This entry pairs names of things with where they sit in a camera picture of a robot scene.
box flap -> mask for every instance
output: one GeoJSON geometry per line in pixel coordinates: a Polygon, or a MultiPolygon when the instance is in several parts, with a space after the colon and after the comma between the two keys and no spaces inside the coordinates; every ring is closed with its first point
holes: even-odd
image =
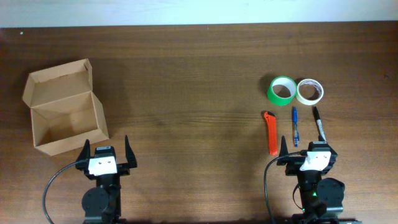
{"type": "Polygon", "coordinates": [[[22,99],[31,108],[93,90],[88,59],[29,74],[22,99]]]}
{"type": "Polygon", "coordinates": [[[71,151],[72,149],[83,147],[86,139],[89,139],[90,143],[94,144],[96,142],[107,140],[109,137],[102,133],[100,129],[96,129],[70,138],[50,142],[41,146],[35,146],[35,148],[47,155],[54,156],[63,152],[71,151]]]}
{"type": "Polygon", "coordinates": [[[105,121],[105,115],[104,115],[104,108],[102,107],[102,103],[99,101],[99,99],[94,95],[94,93],[91,92],[92,99],[93,99],[93,104],[94,104],[94,110],[95,110],[95,116],[96,116],[96,122],[98,124],[98,128],[102,130],[102,132],[108,136],[108,128],[106,127],[106,121],[105,121]]]}

green tape roll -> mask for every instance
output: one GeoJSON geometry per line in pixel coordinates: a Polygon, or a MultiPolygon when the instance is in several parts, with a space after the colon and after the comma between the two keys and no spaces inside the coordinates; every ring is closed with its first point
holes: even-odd
{"type": "Polygon", "coordinates": [[[285,106],[293,100],[293,97],[296,95],[296,92],[297,92],[297,85],[294,82],[294,80],[286,76],[281,76],[274,78],[274,80],[271,82],[271,85],[267,91],[267,96],[269,101],[271,101],[273,104],[278,106],[285,106]],[[284,98],[276,95],[276,93],[274,93],[274,90],[272,89],[272,87],[276,85],[282,85],[286,87],[290,92],[290,97],[284,98]]]}

black marker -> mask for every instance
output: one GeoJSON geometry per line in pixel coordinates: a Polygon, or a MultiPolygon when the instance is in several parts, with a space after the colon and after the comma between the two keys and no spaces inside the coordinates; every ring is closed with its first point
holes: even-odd
{"type": "Polygon", "coordinates": [[[323,140],[326,141],[325,132],[323,132],[321,117],[319,117],[319,112],[316,106],[313,107],[313,115],[315,117],[315,121],[317,122],[319,134],[323,137],[323,140]]]}

white wall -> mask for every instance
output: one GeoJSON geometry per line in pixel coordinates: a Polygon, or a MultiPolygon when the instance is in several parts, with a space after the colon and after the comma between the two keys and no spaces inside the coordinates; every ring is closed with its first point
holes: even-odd
{"type": "Polygon", "coordinates": [[[398,0],[0,0],[0,27],[398,20],[398,0]]]}

blue pen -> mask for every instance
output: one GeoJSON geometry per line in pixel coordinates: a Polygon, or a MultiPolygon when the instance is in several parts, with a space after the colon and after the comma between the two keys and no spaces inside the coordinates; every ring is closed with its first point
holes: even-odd
{"type": "Polygon", "coordinates": [[[299,146],[300,136],[299,131],[297,130],[297,110],[296,107],[293,107],[293,126],[294,126],[294,147],[299,146]]]}

